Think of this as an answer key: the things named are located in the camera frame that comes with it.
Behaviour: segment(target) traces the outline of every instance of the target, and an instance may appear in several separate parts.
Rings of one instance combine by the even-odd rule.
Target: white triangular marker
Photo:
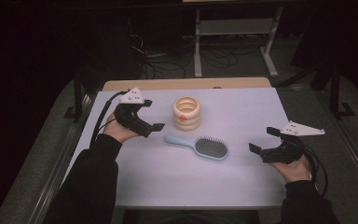
[[[290,120],[289,123],[281,129],[281,133],[293,136],[307,136],[324,134],[324,130],[311,128]]]
[[[118,102],[120,104],[141,105],[145,102],[145,99],[142,96],[141,91],[137,87],[135,87],[131,91],[127,92],[126,94],[118,98]]]

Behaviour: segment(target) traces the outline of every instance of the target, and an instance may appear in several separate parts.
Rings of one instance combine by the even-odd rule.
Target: sleeve
[[[99,134],[94,145],[77,157],[48,209],[44,223],[111,223],[116,202],[122,144]]]
[[[323,199],[307,180],[286,184],[286,199],[282,204],[282,224],[337,224],[331,203]]]

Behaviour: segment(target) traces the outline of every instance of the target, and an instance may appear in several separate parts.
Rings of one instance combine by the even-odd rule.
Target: hairbrush
[[[226,158],[228,149],[226,143],[212,137],[200,137],[196,142],[167,134],[165,142],[185,147],[192,147],[197,155],[214,161],[222,161]]]

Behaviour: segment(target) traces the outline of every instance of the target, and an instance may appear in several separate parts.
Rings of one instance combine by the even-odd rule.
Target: hairbrush handle
[[[185,140],[181,137],[177,137],[177,136],[170,135],[170,134],[165,135],[164,140],[166,143],[181,145],[181,146],[185,146],[185,147],[192,147],[192,148],[196,147],[195,142],[191,142],[191,141]]]

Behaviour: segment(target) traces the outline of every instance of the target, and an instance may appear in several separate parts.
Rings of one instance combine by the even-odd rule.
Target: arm
[[[112,114],[90,149],[77,157],[54,198],[44,223],[110,223],[116,201],[122,144],[137,136],[119,125]]]
[[[290,164],[271,164],[286,181],[286,199],[282,204],[281,220],[285,223],[339,223],[329,201],[323,199],[310,182],[310,168],[303,155]]]

